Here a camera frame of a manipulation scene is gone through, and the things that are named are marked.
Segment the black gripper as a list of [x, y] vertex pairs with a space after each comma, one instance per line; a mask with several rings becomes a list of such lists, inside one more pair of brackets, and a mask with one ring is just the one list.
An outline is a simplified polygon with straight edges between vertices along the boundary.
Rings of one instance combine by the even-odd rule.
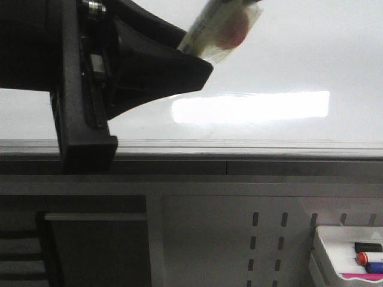
[[[117, 149], [81, 46], [80, 1], [1, 2], [1, 87], [47, 91], [65, 173], [109, 169]], [[107, 1], [112, 119], [147, 102], [201, 90], [212, 64], [177, 49], [184, 30], [133, 1]]]

